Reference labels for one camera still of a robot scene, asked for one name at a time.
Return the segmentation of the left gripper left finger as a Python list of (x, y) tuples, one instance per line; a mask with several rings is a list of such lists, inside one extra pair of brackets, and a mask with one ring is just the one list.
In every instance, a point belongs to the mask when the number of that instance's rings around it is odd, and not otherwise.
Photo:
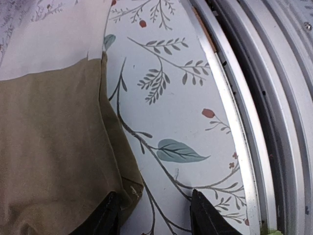
[(111, 191), (70, 235), (119, 235), (120, 196)]

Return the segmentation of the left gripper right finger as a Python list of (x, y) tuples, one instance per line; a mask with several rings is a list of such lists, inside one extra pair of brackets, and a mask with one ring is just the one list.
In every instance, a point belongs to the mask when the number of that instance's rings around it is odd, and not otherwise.
[(194, 189), (190, 205), (192, 235), (242, 235), (215, 209), (205, 195)]

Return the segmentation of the khaki underwear cream waistband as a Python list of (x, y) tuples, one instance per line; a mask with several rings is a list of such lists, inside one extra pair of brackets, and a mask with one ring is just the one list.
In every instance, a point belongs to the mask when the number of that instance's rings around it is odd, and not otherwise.
[(120, 227), (143, 182), (107, 94), (112, 2), (0, 3), (0, 232), (70, 235), (111, 192)]

